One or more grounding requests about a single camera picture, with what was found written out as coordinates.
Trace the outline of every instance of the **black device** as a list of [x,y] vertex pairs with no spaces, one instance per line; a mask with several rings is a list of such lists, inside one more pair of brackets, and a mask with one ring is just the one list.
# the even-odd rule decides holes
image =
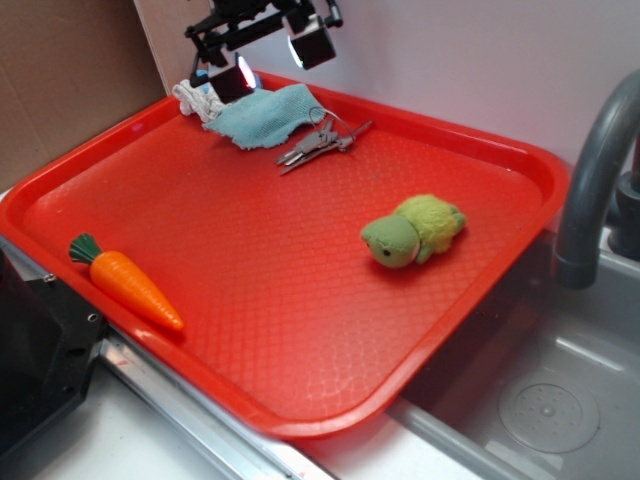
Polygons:
[[25,282],[0,250],[0,477],[18,447],[82,403],[105,326],[64,282]]
[[[253,92],[253,73],[236,50],[282,28],[289,32],[292,54],[308,70],[336,56],[328,28],[341,27],[342,16],[335,0],[327,0],[329,15],[322,18],[311,0],[214,0],[211,15],[187,27],[185,36],[197,53],[189,81],[192,87],[211,83],[220,100],[229,103]],[[275,13],[241,27],[273,6]],[[198,66],[209,64],[207,75]]]

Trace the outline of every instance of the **orange tray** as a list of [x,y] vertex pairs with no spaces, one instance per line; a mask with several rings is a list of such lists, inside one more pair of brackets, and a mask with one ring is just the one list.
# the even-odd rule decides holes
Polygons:
[[[167,98],[0,204],[10,241],[206,395],[282,438],[384,409],[544,228],[568,183],[561,162],[530,145],[311,90],[351,126],[373,120],[350,152],[281,177],[274,159],[310,127],[243,151]],[[360,230],[421,193],[457,205],[467,228],[422,266],[378,265]],[[94,287],[67,254],[84,231],[155,280],[183,335]]]

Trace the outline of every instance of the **tray rim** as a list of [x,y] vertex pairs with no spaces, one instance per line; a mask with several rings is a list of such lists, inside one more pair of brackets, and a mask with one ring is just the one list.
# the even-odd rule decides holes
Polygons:
[[[273,90],[293,83],[291,80],[268,74],[261,74],[261,77],[265,88]],[[555,155],[541,148],[444,120],[332,92],[324,88],[314,86],[309,86],[309,88],[320,103],[331,110],[341,110],[345,106],[353,108],[355,103],[357,113],[354,115],[354,121],[364,121],[374,117],[377,128],[437,148],[443,148],[442,145],[449,145],[450,142],[454,142],[456,145],[467,145],[467,148],[474,150],[476,154],[473,158],[503,168],[507,168],[506,165],[508,165],[508,168],[518,171],[538,186],[543,197],[541,208],[507,244],[501,254],[489,263],[480,278],[463,293],[462,297],[477,299],[475,304],[499,281],[520,254],[534,241],[564,201],[569,184],[567,170]],[[41,244],[23,232],[19,227],[19,216],[41,196],[100,162],[104,157],[139,139],[148,131],[179,115],[177,100],[166,97],[29,175],[11,189],[0,202],[0,234],[22,249],[46,270],[60,276],[72,288],[95,304],[96,297],[99,298],[104,294],[97,291],[86,279],[79,278],[77,272],[72,270],[68,263],[49,253]],[[427,131],[430,142],[425,142],[425,132]],[[451,148],[445,149],[460,153]],[[520,158],[516,164],[512,160],[514,156]],[[449,319],[445,323],[457,319],[455,322],[457,327],[464,321],[471,309],[469,302],[458,300],[445,312],[438,323],[445,319]],[[134,324],[140,322],[137,317],[115,303],[111,303],[108,308],[102,308],[101,305],[101,311],[109,318],[124,318],[128,322],[133,321]],[[266,415],[265,409],[257,408],[257,401],[247,398],[247,394],[230,381],[212,375],[211,371],[200,362],[195,362],[194,367],[191,362],[194,357],[188,352],[173,348],[163,335],[147,337],[144,348],[157,357],[161,363],[165,363],[175,371],[179,372],[181,367],[187,366],[190,372],[189,381],[205,394],[210,395],[208,392],[216,388],[231,392],[235,397],[233,405],[228,405],[225,402],[220,403],[255,428],[277,437],[296,439],[335,433],[383,410],[395,398],[402,386],[410,380],[411,376],[407,372],[415,373],[424,365],[439,344],[446,340],[446,336],[437,345],[434,342],[425,344],[423,340],[409,351],[401,364],[402,368],[394,369],[382,384],[360,404],[334,417],[316,421],[282,418],[270,411],[270,415]],[[161,360],[167,358],[167,354],[173,356],[171,362]]]

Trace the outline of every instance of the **faucet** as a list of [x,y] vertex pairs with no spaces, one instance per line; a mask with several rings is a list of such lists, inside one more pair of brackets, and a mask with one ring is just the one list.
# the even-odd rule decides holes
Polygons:
[[[576,164],[552,256],[551,274],[560,285],[578,289],[595,282],[604,226],[611,228],[614,253],[640,260],[639,132],[637,70],[605,102]],[[634,140],[631,171],[620,175]]]

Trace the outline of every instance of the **cardboard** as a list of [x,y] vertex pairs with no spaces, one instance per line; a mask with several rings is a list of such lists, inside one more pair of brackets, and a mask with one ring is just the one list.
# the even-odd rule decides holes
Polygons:
[[0,191],[165,95],[130,0],[0,10]]
[[135,0],[167,94],[189,78],[196,48],[184,36],[187,26],[211,13],[207,0]]

